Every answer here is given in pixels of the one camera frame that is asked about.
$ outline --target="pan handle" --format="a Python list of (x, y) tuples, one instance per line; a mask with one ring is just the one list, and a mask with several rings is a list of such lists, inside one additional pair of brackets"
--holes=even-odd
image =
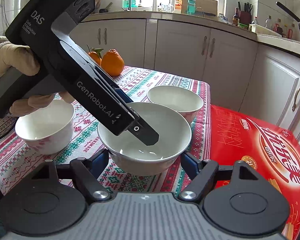
[(300, 23), (300, 19), (296, 16), (292, 11), (290, 11), (287, 7), (285, 7), (282, 3), (276, 2), (277, 6), (279, 6), (282, 10), (284, 10), (287, 14), (289, 14), (292, 18), (294, 18), (297, 22)]

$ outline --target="gray ribbed surface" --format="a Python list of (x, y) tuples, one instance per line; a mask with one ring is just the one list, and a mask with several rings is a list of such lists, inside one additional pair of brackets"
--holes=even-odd
[[(282, 240), (277, 234), (264, 240)], [(33, 239), (8, 233), (8, 239)], [(230, 240), (213, 228), (194, 204), (176, 200), (172, 193), (125, 193), (107, 203), (90, 206), (86, 216), (69, 230), (41, 239), (50, 240)]]

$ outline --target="cutting board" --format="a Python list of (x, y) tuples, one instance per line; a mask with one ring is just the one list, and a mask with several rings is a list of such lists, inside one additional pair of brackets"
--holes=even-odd
[[(182, 0), (181, 13), (187, 14), (188, 0)], [(213, 13), (218, 16), (218, 1), (195, 0), (195, 7), (201, 7), (204, 12)]]

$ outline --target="black circular disc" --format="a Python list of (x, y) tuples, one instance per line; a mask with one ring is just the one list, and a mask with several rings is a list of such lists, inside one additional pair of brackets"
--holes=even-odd
[(5, 117), (0, 119), (0, 139), (5, 137), (16, 125), (17, 117)]
[(211, 191), (203, 210), (221, 229), (236, 235), (267, 235), (282, 230), (290, 213), (288, 201), (265, 181), (249, 185), (249, 180)]
[(85, 210), (85, 199), (78, 190), (47, 179), (21, 182), (0, 202), (4, 226), (24, 236), (44, 236), (66, 229)]

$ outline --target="gloved hand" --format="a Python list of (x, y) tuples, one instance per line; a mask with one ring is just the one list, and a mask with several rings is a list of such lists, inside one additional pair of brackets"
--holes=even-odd
[[(27, 76), (38, 73), (40, 65), (34, 58), (28, 46), (5, 44), (0, 48), (0, 77), (11, 67), (15, 67)], [(72, 103), (74, 98), (66, 91), (59, 92), (61, 98), (67, 103)], [(48, 96), (34, 95), (29, 99), (15, 101), (10, 107), (10, 113), (15, 116), (24, 116), (39, 108), (47, 107), (54, 99), (55, 94)]]

